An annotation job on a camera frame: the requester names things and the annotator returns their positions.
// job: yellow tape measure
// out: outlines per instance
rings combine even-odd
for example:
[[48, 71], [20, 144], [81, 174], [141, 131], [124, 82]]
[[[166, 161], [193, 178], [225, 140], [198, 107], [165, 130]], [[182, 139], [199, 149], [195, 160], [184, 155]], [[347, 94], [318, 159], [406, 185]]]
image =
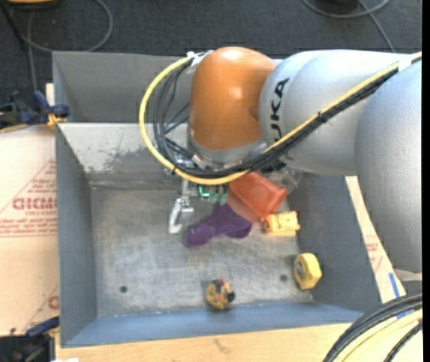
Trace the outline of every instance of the yellow tape measure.
[[293, 275], [301, 290], [314, 288], [322, 271], [317, 257], [313, 253], [301, 253], [293, 261]]

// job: orange plastic object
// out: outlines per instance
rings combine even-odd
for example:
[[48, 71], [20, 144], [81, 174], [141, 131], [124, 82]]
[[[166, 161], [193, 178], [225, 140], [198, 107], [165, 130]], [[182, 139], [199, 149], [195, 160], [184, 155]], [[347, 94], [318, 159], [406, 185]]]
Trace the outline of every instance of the orange plastic object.
[[220, 151], [261, 139], [254, 109], [274, 68], [272, 59], [248, 48], [225, 47], [208, 54], [193, 76], [189, 119], [193, 140]]
[[287, 190], [279, 188], [258, 173], [252, 172], [229, 183], [229, 192], [259, 219], [274, 213], [287, 196]]

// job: bin floor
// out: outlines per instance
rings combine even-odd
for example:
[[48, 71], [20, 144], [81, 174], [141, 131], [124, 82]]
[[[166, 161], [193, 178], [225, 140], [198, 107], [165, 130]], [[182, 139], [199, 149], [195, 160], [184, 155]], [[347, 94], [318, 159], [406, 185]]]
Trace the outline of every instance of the bin floor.
[[[91, 188], [99, 316], [168, 312], [206, 306], [207, 283], [232, 283], [233, 305], [310, 302], [293, 279], [296, 238], [268, 236], [257, 227], [246, 238], [217, 236], [201, 247], [183, 243], [186, 230], [167, 233], [177, 189]], [[194, 198], [192, 221], [213, 205]]]

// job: cardboard sheet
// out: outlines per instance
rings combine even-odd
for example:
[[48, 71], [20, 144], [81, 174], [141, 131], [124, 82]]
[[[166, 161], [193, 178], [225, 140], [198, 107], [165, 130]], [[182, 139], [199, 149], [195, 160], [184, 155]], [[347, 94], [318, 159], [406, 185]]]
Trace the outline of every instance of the cardboard sheet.
[[58, 315], [54, 132], [0, 133], [0, 336]]

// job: clamp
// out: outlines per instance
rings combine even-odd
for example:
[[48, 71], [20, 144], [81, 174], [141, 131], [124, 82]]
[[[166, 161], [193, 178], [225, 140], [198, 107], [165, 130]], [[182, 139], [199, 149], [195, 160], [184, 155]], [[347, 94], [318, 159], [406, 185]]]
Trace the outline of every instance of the clamp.
[[46, 124], [53, 128], [57, 122], [65, 121], [69, 116], [69, 107], [65, 104], [49, 104], [45, 95], [37, 90], [33, 95], [33, 104], [26, 104], [18, 91], [10, 95], [9, 101], [0, 106], [0, 130], [14, 129], [33, 124]]

